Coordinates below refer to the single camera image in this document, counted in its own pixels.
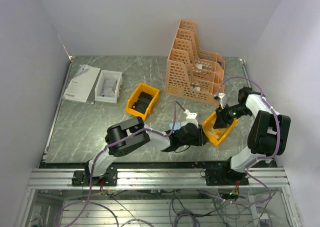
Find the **yellow bin with boxes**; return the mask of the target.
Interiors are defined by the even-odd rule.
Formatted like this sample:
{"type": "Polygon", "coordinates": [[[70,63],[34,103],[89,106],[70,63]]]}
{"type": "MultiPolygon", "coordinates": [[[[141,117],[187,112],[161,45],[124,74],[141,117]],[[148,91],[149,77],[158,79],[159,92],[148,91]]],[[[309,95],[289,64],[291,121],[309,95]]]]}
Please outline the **yellow bin with boxes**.
{"type": "Polygon", "coordinates": [[[202,128],[208,140],[215,146],[218,146],[228,136],[230,131],[236,126],[239,120],[237,118],[234,118],[233,123],[227,128],[214,129],[214,123],[216,121],[216,118],[216,113],[213,112],[203,122],[202,128]]]}

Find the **peach plastic file organizer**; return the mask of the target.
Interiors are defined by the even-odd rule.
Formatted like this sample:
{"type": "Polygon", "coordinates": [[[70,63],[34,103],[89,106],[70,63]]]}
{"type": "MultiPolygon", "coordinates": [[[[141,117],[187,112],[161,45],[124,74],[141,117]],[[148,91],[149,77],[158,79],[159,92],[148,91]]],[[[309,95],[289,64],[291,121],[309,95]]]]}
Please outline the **peach plastic file organizer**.
{"type": "Polygon", "coordinates": [[[165,93],[218,105],[217,92],[225,91],[225,60],[200,47],[197,25],[181,19],[167,58],[165,93]]]}

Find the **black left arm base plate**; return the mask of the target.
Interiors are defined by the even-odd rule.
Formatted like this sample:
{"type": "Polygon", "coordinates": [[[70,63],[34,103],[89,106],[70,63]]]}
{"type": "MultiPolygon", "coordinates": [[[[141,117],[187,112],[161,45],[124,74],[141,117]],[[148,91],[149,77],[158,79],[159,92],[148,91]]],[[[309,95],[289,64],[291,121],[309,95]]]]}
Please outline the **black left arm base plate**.
{"type": "MultiPolygon", "coordinates": [[[[92,178],[92,186],[108,186],[115,187],[118,180],[118,171],[113,167],[109,167],[105,174],[92,178]]],[[[76,170],[73,172],[71,178],[71,185],[73,187],[89,187],[90,186],[90,172],[89,167],[86,166],[83,170],[76,170]]]]}

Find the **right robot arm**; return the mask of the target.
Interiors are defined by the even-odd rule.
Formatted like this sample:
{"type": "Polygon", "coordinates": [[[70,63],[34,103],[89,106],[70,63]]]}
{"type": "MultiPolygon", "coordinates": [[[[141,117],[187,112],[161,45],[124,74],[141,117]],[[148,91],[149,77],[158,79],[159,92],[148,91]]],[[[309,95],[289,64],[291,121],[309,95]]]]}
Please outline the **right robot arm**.
{"type": "Polygon", "coordinates": [[[220,179],[224,184],[241,181],[246,176],[246,170],[253,165],[283,154],[291,119],[275,111],[263,94],[243,87],[238,91],[238,104],[229,106],[224,93],[215,95],[214,99],[219,101],[219,107],[215,110],[214,129],[230,127],[234,120],[243,116],[254,117],[247,146],[223,164],[220,179]]]}

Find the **yellow bin with black item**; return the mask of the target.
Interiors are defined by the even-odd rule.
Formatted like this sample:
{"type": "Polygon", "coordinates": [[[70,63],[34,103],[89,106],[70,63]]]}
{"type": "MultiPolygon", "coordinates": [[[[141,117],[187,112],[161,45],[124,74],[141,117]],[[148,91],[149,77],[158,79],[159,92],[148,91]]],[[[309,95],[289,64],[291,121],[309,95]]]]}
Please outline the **yellow bin with black item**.
{"type": "Polygon", "coordinates": [[[129,97],[125,111],[135,117],[141,117],[145,121],[158,102],[159,95],[159,89],[141,82],[129,97]]]}

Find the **white plastic box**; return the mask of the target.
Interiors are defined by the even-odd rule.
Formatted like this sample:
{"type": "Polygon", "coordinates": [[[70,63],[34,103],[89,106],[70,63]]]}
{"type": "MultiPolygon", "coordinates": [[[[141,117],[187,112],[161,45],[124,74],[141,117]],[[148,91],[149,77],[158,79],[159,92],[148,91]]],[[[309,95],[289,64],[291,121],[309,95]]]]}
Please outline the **white plastic box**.
{"type": "Polygon", "coordinates": [[[122,75],[119,71],[101,70],[94,90],[95,101],[116,104],[123,84],[122,75]]]}

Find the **green card holder wallet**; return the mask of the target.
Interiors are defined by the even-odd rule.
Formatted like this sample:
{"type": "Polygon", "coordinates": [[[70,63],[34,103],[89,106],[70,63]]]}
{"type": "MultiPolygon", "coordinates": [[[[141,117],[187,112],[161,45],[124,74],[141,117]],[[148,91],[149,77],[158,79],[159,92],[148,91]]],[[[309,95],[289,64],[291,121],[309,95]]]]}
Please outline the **green card holder wallet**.
{"type": "Polygon", "coordinates": [[[184,124],[185,124],[184,122],[176,122],[176,123],[171,122],[168,124],[169,131],[173,128],[173,126],[174,126],[173,128],[174,131],[179,130],[184,124]]]}

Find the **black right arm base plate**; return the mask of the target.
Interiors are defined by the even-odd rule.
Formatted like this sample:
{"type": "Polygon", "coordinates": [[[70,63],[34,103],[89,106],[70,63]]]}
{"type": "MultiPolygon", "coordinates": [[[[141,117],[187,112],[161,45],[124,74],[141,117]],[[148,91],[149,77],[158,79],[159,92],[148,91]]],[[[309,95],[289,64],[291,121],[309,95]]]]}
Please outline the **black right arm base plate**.
{"type": "Polygon", "coordinates": [[[247,175],[231,169],[230,161],[206,161],[202,167],[207,186],[240,186],[249,184],[247,175]]]}

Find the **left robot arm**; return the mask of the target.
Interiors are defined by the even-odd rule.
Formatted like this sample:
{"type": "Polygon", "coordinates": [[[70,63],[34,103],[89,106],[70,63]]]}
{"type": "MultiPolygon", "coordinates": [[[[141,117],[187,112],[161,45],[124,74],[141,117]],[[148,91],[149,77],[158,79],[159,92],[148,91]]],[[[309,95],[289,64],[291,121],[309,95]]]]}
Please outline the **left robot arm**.
{"type": "Polygon", "coordinates": [[[85,165],[84,182],[91,186],[98,185],[107,173],[108,167],[117,158],[124,157],[147,144],[160,152],[170,153],[183,146],[201,147],[208,141],[197,119],[183,123],[173,121],[169,130],[159,131],[145,124],[141,117],[133,117],[107,129],[104,145],[85,165]]]}

